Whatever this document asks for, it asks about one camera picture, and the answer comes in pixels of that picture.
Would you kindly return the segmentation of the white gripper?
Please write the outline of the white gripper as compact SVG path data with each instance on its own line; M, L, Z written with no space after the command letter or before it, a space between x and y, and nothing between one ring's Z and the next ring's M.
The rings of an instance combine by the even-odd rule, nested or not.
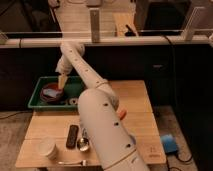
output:
M58 76L58 88L63 89L66 81L67 81L67 76L71 73L73 69L72 64L70 61L67 59L66 56L62 55L61 58L59 59L55 71L62 74Z

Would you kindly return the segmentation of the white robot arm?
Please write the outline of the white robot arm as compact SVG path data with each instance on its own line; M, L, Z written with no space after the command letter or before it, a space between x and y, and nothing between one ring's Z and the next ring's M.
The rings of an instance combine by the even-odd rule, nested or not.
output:
M150 171L116 111L119 98L109 82L84 59L84 46L62 42L62 56L56 71L58 88L63 89L67 75L75 69L86 85L78 98L78 113L104 171Z

